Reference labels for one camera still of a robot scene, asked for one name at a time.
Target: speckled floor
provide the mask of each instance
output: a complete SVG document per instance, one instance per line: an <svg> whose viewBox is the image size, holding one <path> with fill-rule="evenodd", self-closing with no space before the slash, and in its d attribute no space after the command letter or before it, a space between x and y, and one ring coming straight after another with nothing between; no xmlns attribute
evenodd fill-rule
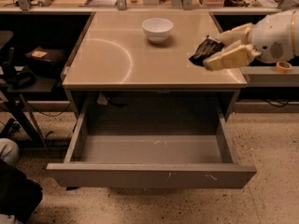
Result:
<svg viewBox="0 0 299 224"><path fill-rule="evenodd" d="M71 113L48 122L44 133L71 136ZM299 113L233 114L228 128L242 164L258 173L243 189L65 190L46 171L64 151L26 149L18 167L43 187L44 199L30 224L261 223L297 224L299 219Z"/></svg>

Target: black cloth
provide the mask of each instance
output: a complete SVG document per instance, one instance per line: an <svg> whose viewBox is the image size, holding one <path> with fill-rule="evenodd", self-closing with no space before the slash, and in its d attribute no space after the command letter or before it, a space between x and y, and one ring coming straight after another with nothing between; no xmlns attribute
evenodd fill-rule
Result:
<svg viewBox="0 0 299 224"><path fill-rule="evenodd" d="M42 188L17 168L0 160L0 213L27 222L43 197Z"/></svg>

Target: open drawer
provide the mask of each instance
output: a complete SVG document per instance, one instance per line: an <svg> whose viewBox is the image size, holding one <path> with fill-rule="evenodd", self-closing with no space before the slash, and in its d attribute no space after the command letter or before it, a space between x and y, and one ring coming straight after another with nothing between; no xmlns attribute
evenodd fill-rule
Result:
<svg viewBox="0 0 299 224"><path fill-rule="evenodd" d="M235 157L217 98L206 92L88 95L64 163L65 187L241 189L256 173Z"/></svg>

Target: white bowl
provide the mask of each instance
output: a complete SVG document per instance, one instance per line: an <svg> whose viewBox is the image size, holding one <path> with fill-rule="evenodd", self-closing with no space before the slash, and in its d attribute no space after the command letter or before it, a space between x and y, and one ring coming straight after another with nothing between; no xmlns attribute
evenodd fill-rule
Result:
<svg viewBox="0 0 299 224"><path fill-rule="evenodd" d="M148 40L155 44L163 43L170 35L174 24L167 19L153 18L142 22L142 29Z"/></svg>

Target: tape roll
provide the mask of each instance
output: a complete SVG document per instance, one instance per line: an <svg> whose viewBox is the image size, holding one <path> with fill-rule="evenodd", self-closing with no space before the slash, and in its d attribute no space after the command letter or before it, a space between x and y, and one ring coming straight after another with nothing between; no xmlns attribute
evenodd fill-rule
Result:
<svg viewBox="0 0 299 224"><path fill-rule="evenodd" d="M292 70L292 65L287 62L278 62L275 66L275 70L279 73L286 74Z"/></svg>

